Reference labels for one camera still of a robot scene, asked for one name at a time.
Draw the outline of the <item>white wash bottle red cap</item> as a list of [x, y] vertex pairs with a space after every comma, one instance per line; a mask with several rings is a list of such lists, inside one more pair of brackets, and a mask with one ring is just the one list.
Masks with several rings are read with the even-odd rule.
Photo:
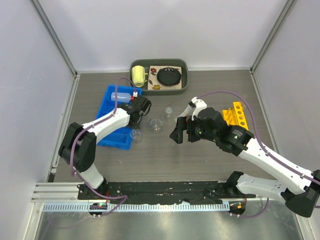
[[110, 95], [110, 100], [114, 102], [117, 100], [117, 102], [129, 103], [131, 99], [132, 95], [128, 92], [118, 92], [117, 97], [115, 92], [112, 92]]

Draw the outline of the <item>small glass beaker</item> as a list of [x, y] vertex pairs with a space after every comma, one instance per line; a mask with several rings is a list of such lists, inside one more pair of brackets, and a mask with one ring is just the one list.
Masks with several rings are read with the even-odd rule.
[[148, 130], [152, 133], [159, 133], [163, 130], [164, 123], [159, 118], [153, 118], [148, 122]]

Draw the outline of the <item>small glass erlenmeyer flask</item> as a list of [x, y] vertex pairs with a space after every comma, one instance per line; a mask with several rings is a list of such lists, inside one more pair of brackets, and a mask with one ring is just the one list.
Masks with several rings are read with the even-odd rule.
[[172, 120], [173, 109], [171, 107], [165, 108], [165, 119], [170, 122]]

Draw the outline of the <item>bundle of plastic pipettes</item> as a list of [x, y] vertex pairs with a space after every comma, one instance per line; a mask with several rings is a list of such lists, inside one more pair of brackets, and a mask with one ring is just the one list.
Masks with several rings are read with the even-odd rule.
[[193, 113], [193, 111], [194, 107], [188, 104], [187, 107], [182, 111], [182, 113], [178, 117], [190, 116]]

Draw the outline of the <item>tiny glass beaker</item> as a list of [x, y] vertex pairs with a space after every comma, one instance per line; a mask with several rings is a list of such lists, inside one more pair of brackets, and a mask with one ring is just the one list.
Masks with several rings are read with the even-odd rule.
[[143, 137], [143, 132], [140, 129], [132, 129], [130, 132], [130, 137], [133, 142], [140, 143]]

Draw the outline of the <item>blue divided plastic bin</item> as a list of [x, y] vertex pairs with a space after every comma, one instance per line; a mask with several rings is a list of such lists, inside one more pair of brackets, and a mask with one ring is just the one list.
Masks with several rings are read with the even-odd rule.
[[93, 121], [94, 128], [91, 129], [96, 134], [97, 145], [109, 146], [128, 150], [131, 146], [132, 138], [130, 133], [132, 128], [138, 128], [139, 125], [129, 125], [130, 116], [125, 110], [125, 102], [111, 100], [111, 93], [130, 93], [131, 101], [140, 96], [142, 89], [128, 86], [108, 86], [96, 119]]

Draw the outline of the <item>yellow test tube rack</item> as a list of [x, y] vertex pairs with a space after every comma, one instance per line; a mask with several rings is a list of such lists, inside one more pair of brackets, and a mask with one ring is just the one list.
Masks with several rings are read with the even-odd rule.
[[222, 117], [229, 126], [240, 126], [247, 131], [249, 130], [243, 105], [240, 101], [234, 101], [232, 107], [222, 110]]

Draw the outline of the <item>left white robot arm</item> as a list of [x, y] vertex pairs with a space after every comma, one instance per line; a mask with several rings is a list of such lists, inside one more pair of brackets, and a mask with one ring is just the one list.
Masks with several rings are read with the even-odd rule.
[[107, 192], [107, 180], [94, 164], [96, 146], [106, 136], [126, 127], [139, 129], [142, 117], [150, 111], [152, 103], [142, 95], [129, 103], [116, 104], [114, 109], [102, 117], [85, 124], [71, 123], [60, 144], [58, 155], [87, 184], [89, 194], [100, 200]]

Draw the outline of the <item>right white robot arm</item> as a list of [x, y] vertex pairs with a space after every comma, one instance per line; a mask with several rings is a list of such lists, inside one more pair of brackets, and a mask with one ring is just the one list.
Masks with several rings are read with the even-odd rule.
[[247, 160], [275, 180], [255, 178], [234, 171], [227, 179], [226, 193], [233, 198], [252, 194], [277, 200], [295, 214], [312, 216], [320, 197], [320, 172], [296, 165], [258, 141], [252, 132], [238, 125], [228, 125], [212, 107], [202, 107], [194, 115], [180, 116], [170, 138], [183, 143], [183, 132], [190, 143], [199, 140], [214, 142], [223, 152]]

